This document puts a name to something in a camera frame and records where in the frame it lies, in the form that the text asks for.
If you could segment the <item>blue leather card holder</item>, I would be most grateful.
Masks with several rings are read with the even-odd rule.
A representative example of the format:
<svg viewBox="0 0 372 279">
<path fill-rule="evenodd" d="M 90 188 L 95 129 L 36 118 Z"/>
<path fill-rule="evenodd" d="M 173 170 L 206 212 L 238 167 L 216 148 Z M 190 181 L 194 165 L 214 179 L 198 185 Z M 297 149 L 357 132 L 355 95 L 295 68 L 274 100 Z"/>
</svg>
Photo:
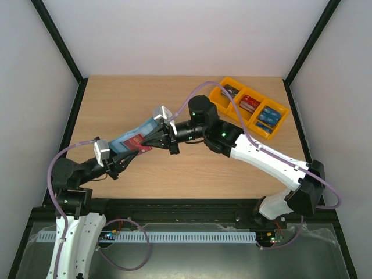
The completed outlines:
<svg viewBox="0 0 372 279">
<path fill-rule="evenodd" d="M 137 128 L 111 140 L 109 142 L 109 147 L 116 154 L 132 150 L 138 150 L 138 155 L 149 152 L 152 150 L 152 147 L 142 146 L 141 142 L 157 125 L 158 123 L 153 118 L 150 118 Z"/>
</svg>

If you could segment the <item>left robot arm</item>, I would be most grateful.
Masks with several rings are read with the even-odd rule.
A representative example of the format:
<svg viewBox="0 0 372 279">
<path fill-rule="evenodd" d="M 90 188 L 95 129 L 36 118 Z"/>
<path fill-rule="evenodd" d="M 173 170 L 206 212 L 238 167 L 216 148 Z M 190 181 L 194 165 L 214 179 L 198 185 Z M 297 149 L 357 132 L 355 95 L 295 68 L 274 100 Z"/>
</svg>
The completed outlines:
<svg viewBox="0 0 372 279">
<path fill-rule="evenodd" d="M 47 183 L 56 208 L 56 239 L 48 278 L 88 278 L 106 217 L 101 209 L 91 209 L 92 189 L 83 185 L 104 174 L 118 179 L 137 154 L 137 151 L 111 153 L 103 165 L 96 158 L 83 163 L 60 153 L 53 158 Z"/>
</svg>

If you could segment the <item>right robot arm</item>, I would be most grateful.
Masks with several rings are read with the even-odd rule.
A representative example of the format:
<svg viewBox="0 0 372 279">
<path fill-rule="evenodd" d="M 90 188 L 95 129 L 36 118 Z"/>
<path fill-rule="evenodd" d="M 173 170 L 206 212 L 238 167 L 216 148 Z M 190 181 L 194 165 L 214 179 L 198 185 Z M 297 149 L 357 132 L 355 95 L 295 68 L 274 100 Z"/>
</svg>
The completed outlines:
<svg viewBox="0 0 372 279">
<path fill-rule="evenodd" d="M 192 97 L 188 109 L 190 120 L 181 123 L 161 114 L 158 125 L 141 144 L 167 149 L 173 155 L 180 152 L 180 143 L 201 138 L 214 153 L 249 163 L 279 180 L 286 190 L 262 197 L 253 214 L 255 224 L 261 228 L 292 212 L 314 215 L 324 191 L 323 183 L 317 180 L 324 177 L 322 163 L 295 160 L 248 138 L 242 128 L 220 119 L 216 105 L 204 95 Z"/>
</svg>

